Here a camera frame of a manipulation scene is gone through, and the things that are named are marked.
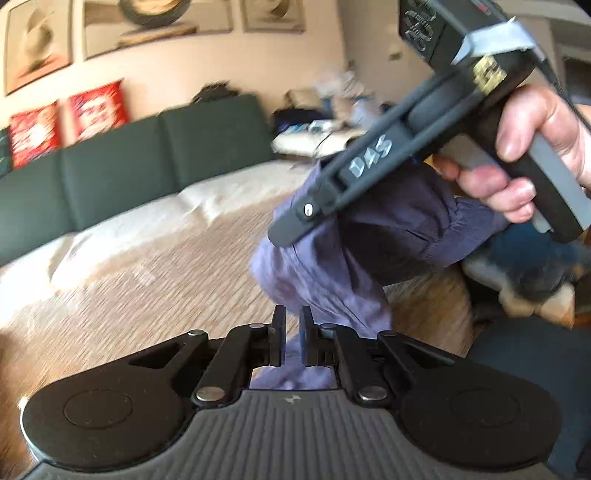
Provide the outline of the person's right hand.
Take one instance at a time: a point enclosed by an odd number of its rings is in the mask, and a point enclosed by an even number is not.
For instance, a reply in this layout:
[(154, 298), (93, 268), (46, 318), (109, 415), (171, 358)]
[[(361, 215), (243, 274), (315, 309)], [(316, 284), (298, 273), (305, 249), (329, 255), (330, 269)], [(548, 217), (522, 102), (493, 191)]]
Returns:
[[(590, 188), (590, 132), (568, 105), (546, 86), (526, 84), (506, 103), (496, 140), (497, 155), (505, 162), (519, 160), (534, 135), (542, 134), (579, 184)], [(496, 165), (467, 170), (444, 155), (433, 158), (436, 170), (455, 181), (470, 197), (515, 224), (534, 214), (536, 189), (527, 178), (509, 178)]]

